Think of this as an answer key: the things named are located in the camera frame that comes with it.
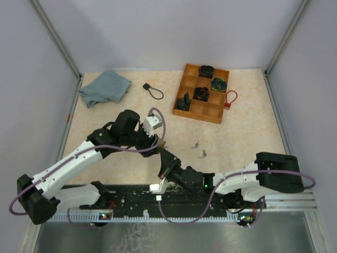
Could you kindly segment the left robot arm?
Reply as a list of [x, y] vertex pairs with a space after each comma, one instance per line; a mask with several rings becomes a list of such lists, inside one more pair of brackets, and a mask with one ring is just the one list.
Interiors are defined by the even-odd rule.
[[16, 201], [35, 225], [45, 223], [58, 211], [106, 209], [112, 197], [99, 181], [67, 189], [64, 186], [112, 153], [133, 152], [143, 157], [157, 154], [164, 143], [163, 137], [154, 134], [160, 127], [166, 127], [166, 123], [157, 108], [151, 108], [143, 121], [135, 111], [124, 110], [115, 121], [94, 130], [79, 147], [53, 166], [32, 177], [24, 174], [18, 178]]

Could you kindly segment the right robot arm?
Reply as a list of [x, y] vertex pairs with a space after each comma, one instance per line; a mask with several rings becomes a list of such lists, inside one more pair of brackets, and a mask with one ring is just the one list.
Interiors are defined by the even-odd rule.
[[235, 202], [245, 209], [268, 194], [304, 191], [298, 160], [291, 155], [260, 152], [244, 168], [224, 173], [202, 173], [190, 166], [183, 169], [180, 159], [165, 149], [160, 150], [160, 156], [161, 182], [150, 185], [153, 194], [163, 194], [170, 182], [197, 194], [238, 192]]

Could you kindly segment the brass padlock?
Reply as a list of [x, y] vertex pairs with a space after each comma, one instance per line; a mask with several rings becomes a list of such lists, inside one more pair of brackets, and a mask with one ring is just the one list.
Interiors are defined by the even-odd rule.
[[163, 147], [165, 147], [165, 144], [166, 144], [166, 142], [164, 141], [164, 140], [161, 140], [161, 141], [159, 141], [158, 142], [158, 148], [163, 148]]

